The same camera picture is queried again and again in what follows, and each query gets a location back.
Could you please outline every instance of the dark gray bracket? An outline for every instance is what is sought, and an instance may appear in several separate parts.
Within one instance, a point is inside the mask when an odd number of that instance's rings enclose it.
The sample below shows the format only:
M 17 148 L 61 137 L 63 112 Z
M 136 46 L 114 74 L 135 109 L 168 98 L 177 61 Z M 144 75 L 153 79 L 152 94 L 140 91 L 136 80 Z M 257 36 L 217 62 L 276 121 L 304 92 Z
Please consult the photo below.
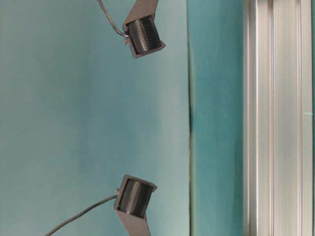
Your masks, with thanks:
M 130 175 L 125 175 L 123 182 L 122 182 L 120 188 L 118 189 L 117 198 L 116 198 L 116 201 L 114 204 L 114 210 L 118 214 L 120 220 L 122 221 L 124 227 L 126 228 L 126 230 L 130 236 L 150 236 L 150 230 L 148 227 L 146 214 L 143 218 L 140 218 L 140 217 L 137 217 L 137 216 L 134 216 L 131 214 L 127 214 L 127 213 L 119 210 L 119 203 L 121 201 L 123 191 L 124 191 L 125 186 L 127 184 L 127 181 L 129 179 L 152 186 L 153 192 L 157 189 L 157 186 L 154 185 L 153 183 L 144 181 L 144 180 L 139 179 L 139 178 L 132 177 Z
M 135 4 L 133 5 L 132 10 L 129 12 L 123 24 L 124 31 L 127 32 L 128 30 L 127 25 L 130 22 L 133 22 L 135 20 L 141 19 L 146 16 L 150 16 L 150 15 L 152 15 L 153 19 L 155 19 L 157 6 L 158 6 L 158 0 L 137 0 Z M 162 46 L 159 48 L 156 48 L 146 53 L 137 54 L 131 39 L 130 38 L 125 39 L 125 44 L 129 45 L 134 58 L 140 58 L 142 56 L 162 50 L 163 48 L 165 48 L 165 44 L 162 41 L 161 43 L 162 43 Z

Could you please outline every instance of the aluminum profile rail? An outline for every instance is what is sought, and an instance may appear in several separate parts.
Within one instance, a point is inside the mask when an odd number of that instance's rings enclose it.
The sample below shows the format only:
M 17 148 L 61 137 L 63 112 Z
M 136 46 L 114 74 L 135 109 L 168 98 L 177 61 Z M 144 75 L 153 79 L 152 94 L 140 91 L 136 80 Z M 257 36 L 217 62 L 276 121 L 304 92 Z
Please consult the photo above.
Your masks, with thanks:
M 245 0 L 244 235 L 313 235 L 311 0 Z

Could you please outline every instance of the wire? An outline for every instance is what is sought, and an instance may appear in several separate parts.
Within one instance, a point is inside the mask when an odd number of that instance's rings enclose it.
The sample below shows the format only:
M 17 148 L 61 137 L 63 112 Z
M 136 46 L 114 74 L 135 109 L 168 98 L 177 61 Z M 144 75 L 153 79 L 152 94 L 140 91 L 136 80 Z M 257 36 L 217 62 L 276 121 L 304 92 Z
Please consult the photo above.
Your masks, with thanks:
M 115 25 L 113 19 L 111 18 L 111 16 L 109 15 L 109 12 L 107 11 L 107 9 L 105 8 L 102 0 L 97 0 L 98 1 L 98 4 L 100 6 L 100 8 L 102 8 L 104 14 L 106 15 L 109 23 L 112 25 L 112 27 L 114 28 L 114 30 L 117 32 L 117 34 L 119 34 L 120 36 L 124 37 L 124 38 L 129 38 L 129 35 L 128 34 L 125 34 L 123 32 L 121 32 L 117 26 Z
M 76 219 L 78 219 L 79 217 L 81 217 L 82 215 L 86 214 L 87 212 L 89 212 L 90 210 L 92 210 L 93 208 L 95 207 L 98 207 L 99 205 L 102 205 L 103 203 L 105 202 L 108 202 L 109 200 L 112 200 L 114 198 L 116 198 L 117 195 L 114 195 L 114 196 L 111 196 L 111 197 L 108 197 L 108 198 L 105 198 L 104 200 L 98 202 L 98 203 L 95 203 L 94 205 L 90 206 L 89 208 L 86 208 L 84 211 L 82 211 L 81 213 L 71 217 L 70 219 L 66 220 L 66 221 L 63 221 L 62 223 L 60 223 L 59 225 L 57 225 L 54 229 L 52 229 L 49 233 L 47 233 L 45 236 L 50 236 L 52 235 L 53 233 L 55 233 L 57 230 L 59 230 L 60 228 L 62 228 L 63 226 L 69 224 L 71 221 L 74 221 Z

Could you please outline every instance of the blue-green surface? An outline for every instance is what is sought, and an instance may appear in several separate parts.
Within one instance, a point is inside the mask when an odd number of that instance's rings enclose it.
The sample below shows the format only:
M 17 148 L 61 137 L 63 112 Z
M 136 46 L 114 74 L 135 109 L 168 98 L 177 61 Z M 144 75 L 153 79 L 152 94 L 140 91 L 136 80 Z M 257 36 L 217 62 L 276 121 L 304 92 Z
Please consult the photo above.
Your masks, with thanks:
M 243 235 L 243 1 L 188 0 L 192 235 Z
M 312 1 L 312 47 L 313 47 L 313 85 L 314 85 L 314 72 L 315 72 L 315 4 L 314 1 Z M 315 91 L 314 91 L 314 86 L 313 86 L 313 111 L 315 111 Z M 313 136 L 315 134 L 315 119 L 313 116 Z M 313 150 L 315 148 L 315 137 L 313 137 Z M 315 182 L 315 160 L 314 160 L 315 152 L 313 151 L 313 205 L 315 204 L 314 201 L 314 182 Z M 315 218 L 315 212 L 313 211 L 313 235 L 315 236 L 315 227 L 314 227 L 314 218 Z
M 119 26 L 133 2 L 105 0 Z M 134 60 L 96 0 L 0 0 L 1 236 L 44 235 L 125 173 L 158 186 L 152 236 L 189 235 L 185 1 L 156 24 L 167 47 Z M 110 202 L 56 235 L 127 234 Z

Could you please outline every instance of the teal wall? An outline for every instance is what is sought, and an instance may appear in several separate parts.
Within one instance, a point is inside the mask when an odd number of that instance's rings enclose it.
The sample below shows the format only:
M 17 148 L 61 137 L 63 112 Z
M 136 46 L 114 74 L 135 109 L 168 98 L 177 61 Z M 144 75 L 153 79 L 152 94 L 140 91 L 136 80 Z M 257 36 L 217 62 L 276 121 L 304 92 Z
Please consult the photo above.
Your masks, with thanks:
M 243 232 L 243 1 L 188 0 L 192 235 Z
M 119 26 L 133 2 L 105 0 Z M 189 235 L 186 19 L 161 0 L 167 47 L 134 60 L 96 0 L 0 0 L 0 235 L 44 235 L 125 173 L 158 186 L 153 236 Z M 56 235 L 126 232 L 111 202 Z
M 314 72 L 315 72 L 315 3 L 314 1 L 312 1 L 312 46 L 313 46 L 313 84 L 314 84 Z M 313 86 L 313 111 L 315 111 L 315 91 L 314 91 L 314 86 Z M 315 134 L 315 119 L 313 116 L 313 135 Z M 313 150 L 315 148 L 315 137 L 313 137 Z M 313 170 L 315 170 L 315 160 L 314 160 L 314 155 L 315 152 L 313 151 Z M 313 178 L 313 192 L 314 192 L 314 182 L 315 182 L 315 177 Z M 315 227 L 314 227 L 314 223 L 313 223 L 313 235 L 315 236 Z

